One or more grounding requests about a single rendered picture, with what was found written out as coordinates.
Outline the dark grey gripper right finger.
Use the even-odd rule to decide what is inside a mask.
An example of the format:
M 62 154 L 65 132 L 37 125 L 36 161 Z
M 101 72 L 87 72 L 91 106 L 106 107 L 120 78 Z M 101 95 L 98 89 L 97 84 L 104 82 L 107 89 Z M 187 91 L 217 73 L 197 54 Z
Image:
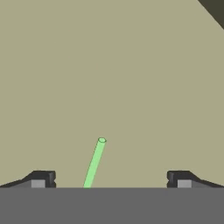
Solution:
M 190 171 L 168 171 L 166 177 L 168 180 L 166 186 L 168 188 L 224 188 L 224 185 L 218 185 L 213 182 L 201 179 Z

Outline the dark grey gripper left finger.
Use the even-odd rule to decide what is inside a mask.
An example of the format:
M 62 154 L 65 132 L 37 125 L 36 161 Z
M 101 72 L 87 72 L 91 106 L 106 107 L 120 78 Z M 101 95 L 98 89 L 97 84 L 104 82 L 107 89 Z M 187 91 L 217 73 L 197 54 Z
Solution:
M 55 188 L 56 171 L 32 171 L 22 179 L 0 185 L 0 188 L 25 187 L 25 188 Z

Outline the green straw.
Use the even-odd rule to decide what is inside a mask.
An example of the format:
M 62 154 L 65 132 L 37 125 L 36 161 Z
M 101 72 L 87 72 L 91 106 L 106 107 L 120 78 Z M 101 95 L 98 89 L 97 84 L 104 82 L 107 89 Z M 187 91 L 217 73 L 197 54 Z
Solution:
M 102 153 L 103 153 L 106 142 L 107 140 L 104 137 L 99 137 L 97 140 L 92 159 L 87 169 L 87 175 L 83 185 L 84 188 L 90 188 L 94 182 L 95 174 L 96 174 L 98 165 L 101 161 Z

